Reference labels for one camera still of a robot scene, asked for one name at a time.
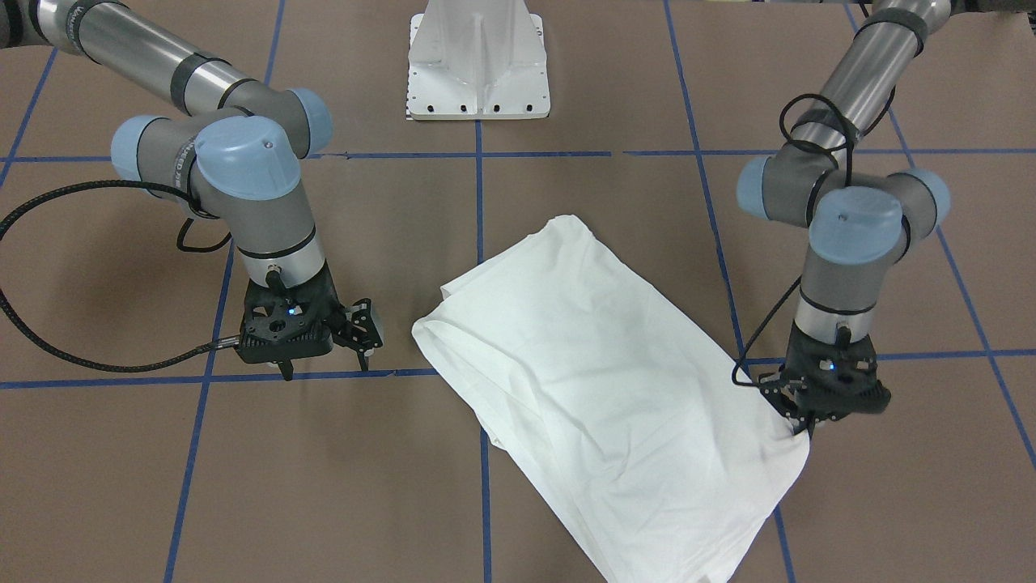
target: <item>white metal base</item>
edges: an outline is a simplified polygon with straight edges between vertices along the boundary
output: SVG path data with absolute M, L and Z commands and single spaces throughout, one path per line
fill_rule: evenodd
M 450 1 L 432 0 L 427 12 L 410 20 L 407 118 L 546 117 L 550 113 L 550 90 L 543 19 L 529 14 L 521 0 L 488 0 L 487 6 L 495 4 L 485 12 L 464 12 L 472 0 L 460 2 L 464 4 L 461 10 L 456 4 L 443 5 Z M 436 19 L 452 18 L 453 22 L 426 20 L 436 3 L 441 3 L 434 6 L 438 9 Z M 499 11 L 501 5 L 508 5 L 507 10 L 516 16 L 505 18 Z M 494 18 L 499 20 L 487 22 Z M 431 27 L 423 29 L 422 23 Z

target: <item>light blue joint cap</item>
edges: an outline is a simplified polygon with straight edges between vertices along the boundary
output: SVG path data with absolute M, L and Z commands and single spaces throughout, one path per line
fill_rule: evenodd
M 921 180 L 921 183 L 928 188 L 928 192 L 931 193 L 931 198 L 936 200 L 936 226 L 938 227 L 943 224 L 943 218 L 950 212 L 950 188 L 943 181 L 943 178 L 940 178 L 931 170 L 924 170 L 922 168 L 911 168 L 899 173 L 914 176 Z
M 769 221 L 762 203 L 762 172 L 767 169 L 768 159 L 770 157 L 766 155 L 754 157 L 741 171 L 741 176 L 738 176 L 738 206 L 749 214 Z
M 112 166 L 123 180 L 140 180 L 140 168 L 137 166 L 137 146 L 144 129 L 155 119 L 167 119 L 157 115 L 138 115 L 131 117 L 119 125 L 112 136 Z
M 321 149 L 327 147 L 330 138 L 335 134 L 335 122 L 330 118 L 330 112 L 324 105 L 320 95 L 309 89 L 288 89 L 303 103 L 303 110 L 306 111 L 306 120 L 310 123 L 310 151 L 307 155 L 313 155 Z
M 277 121 L 254 115 L 214 121 L 195 138 L 198 169 L 221 192 L 272 200 L 298 185 L 301 169 Z
M 885 191 L 867 186 L 833 190 L 816 205 L 809 225 L 809 245 L 832 263 L 869 263 L 896 245 L 902 217 L 902 204 Z

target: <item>brown surface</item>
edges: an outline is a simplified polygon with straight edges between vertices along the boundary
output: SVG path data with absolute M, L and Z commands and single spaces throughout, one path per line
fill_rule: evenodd
M 422 371 L 409 338 L 413 320 L 437 304 L 438 286 L 478 260 L 478 176 L 485 257 L 575 212 L 730 353 L 706 185 L 745 338 L 799 272 L 806 233 L 737 207 L 748 155 L 704 155 L 702 180 L 693 155 L 624 153 L 694 147 L 662 0 L 528 4 L 545 22 L 553 111 L 486 122 L 482 149 L 610 156 L 480 163 L 472 124 L 403 119 L 406 26 L 424 0 L 285 3 L 272 84 L 323 96 L 337 124 L 328 151 L 465 155 L 304 162 L 342 299 L 373 298 L 385 322 L 388 345 L 372 361 L 380 373 L 356 378 L 353 357 L 338 350 L 298 363 L 327 378 L 284 384 L 222 353 L 209 377 L 198 358 L 117 380 L 44 354 L 0 321 L 0 580 L 155 581 L 171 563 L 175 581 L 480 581 L 488 518 L 494 581 L 601 581 L 505 453 L 489 448 L 483 483 L 476 419 Z M 276 1 L 132 6 L 253 76 L 266 70 Z M 671 14 L 707 150 L 777 148 L 780 108 L 819 88 L 852 35 L 841 6 L 673 1 Z M 0 53 L 0 155 L 48 56 Z M 801 582 L 1014 582 L 1036 573 L 1032 454 L 952 268 L 988 348 L 1015 351 L 992 355 L 1032 436 L 1034 71 L 1025 18 L 995 14 L 954 18 L 908 69 L 893 109 L 910 146 L 1030 149 L 914 153 L 954 193 L 945 223 L 953 263 L 932 237 L 889 274 L 873 330 L 893 359 L 882 366 L 894 395 L 888 412 L 821 430 L 781 504 L 783 528 L 767 522 L 735 581 L 787 580 L 782 537 Z M 141 113 L 177 115 L 62 54 L 16 154 L 106 156 L 115 128 Z M 887 120 L 863 147 L 900 142 Z M 7 166 L 4 212 L 57 185 L 115 176 L 106 162 Z M 905 167 L 898 152 L 857 158 L 862 172 Z M 135 191 L 51 203 L 4 238 L 4 291 L 46 339 L 83 356 L 140 363 L 185 350 L 212 333 L 227 255 L 176 252 L 180 220 L 173 205 Z M 224 232 L 219 223 L 198 227 L 198 242 Z M 237 327 L 244 284 L 238 262 L 225 334 Z M 782 313 L 752 356 L 780 356 L 789 321 Z

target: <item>white towel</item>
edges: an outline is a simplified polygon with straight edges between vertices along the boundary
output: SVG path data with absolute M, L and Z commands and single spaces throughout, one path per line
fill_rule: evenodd
M 413 326 L 605 579 L 726 581 L 809 441 L 578 217 L 442 286 Z

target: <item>robotic arm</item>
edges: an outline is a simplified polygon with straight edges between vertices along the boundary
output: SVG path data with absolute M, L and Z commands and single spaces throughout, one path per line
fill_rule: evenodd
M 806 96 L 816 98 L 784 132 L 787 143 L 750 162 L 739 179 L 742 209 L 809 229 L 784 366 L 756 385 L 797 432 L 881 413 L 891 398 L 870 341 L 879 293 L 888 268 L 946 216 L 950 195 L 925 170 L 853 173 L 852 148 L 952 8 L 951 0 L 877 4 L 821 95 Z
M 240 334 L 225 340 L 249 363 L 356 352 L 361 368 L 381 348 L 370 300 L 337 297 L 298 159 L 330 141 L 323 101 L 308 89 L 276 91 L 227 61 L 147 22 L 114 0 L 3 0 L 0 48 L 53 45 L 86 56 L 173 104 L 189 118 L 138 116 L 112 140 L 112 163 L 130 180 L 188 194 L 192 217 L 223 217 L 249 272 Z

